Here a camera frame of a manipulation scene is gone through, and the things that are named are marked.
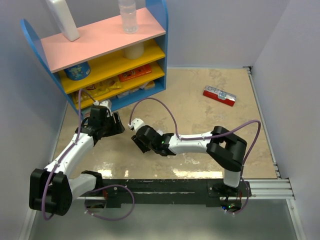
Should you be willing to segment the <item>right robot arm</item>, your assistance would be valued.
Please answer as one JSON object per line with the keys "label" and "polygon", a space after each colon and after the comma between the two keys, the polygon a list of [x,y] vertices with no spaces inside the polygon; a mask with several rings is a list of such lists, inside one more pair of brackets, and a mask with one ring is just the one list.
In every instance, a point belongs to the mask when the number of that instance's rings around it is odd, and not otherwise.
{"label": "right robot arm", "polygon": [[247,142],[228,130],[215,126],[212,131],[202,134],[182,135],[159,133],[149,125],[130,127],[135,134],[131,137],[143,152],[150,150],[163,157],[185,153],[208,154],[223,169],[223,192],[230,197],[240,190],[240,178],[245,158]]}

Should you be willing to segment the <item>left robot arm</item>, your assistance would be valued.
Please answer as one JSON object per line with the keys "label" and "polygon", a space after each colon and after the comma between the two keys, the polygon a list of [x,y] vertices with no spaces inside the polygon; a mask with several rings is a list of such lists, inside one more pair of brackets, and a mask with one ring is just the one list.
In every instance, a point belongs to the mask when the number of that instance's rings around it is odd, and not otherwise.
{"label": "left robot arm", "polygon": [[87,192],[99,196],[104,190],[100,173],[85,170],[75,179],[70,175],[101,138],[121,134],[124,130],[118,112],[106,106],[93,106],[63,152],[45,168],[36,168],[31,173],[29,208],[64,216],[76,198]]}

